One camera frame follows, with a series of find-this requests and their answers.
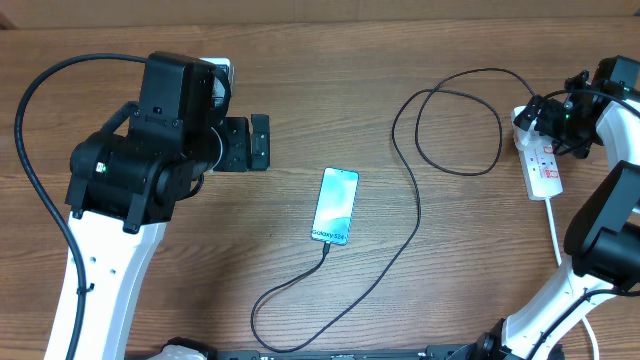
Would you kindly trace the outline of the blue Galaxy smartphone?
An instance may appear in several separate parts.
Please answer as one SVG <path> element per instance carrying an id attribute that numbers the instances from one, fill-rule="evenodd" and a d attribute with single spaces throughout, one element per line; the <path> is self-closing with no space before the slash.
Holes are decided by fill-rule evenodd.
<path id="1" fill-rule="evenodd" d="M 359 180 L 355 171 L 324 169 L 311 228 L 313 240 L 339 246 L 348 243 Z"/>

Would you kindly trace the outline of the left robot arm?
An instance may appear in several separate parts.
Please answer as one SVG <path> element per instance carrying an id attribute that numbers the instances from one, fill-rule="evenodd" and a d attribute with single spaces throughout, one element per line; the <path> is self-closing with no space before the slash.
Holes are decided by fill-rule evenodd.
<path id="1" fill-rule="evenodd" d="M 138 100 L 73 150 L 66 203 L 80 252 L 67 259 L 47 358 L 122 358 L 177 202 L 208 173 L 268 169 L 269 119 L 228 115 L 233 81 L 226 58 L 152 53 Z"/>

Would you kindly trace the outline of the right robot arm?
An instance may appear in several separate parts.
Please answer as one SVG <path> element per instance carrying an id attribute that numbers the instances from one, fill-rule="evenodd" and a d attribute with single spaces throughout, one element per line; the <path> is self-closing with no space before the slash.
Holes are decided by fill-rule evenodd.
<path id="1" fill-rule="evenodd" d="M 571 220 L 559 269 L 518 312 L 453 359 L 561 359 L 559 341 L 598 305 L 639 294 L 639 63 L 602 59 L 563 89 L 535 95 L 512 114 L 517 147 L 586 158 L 604 147 L 609 173 Z"/>

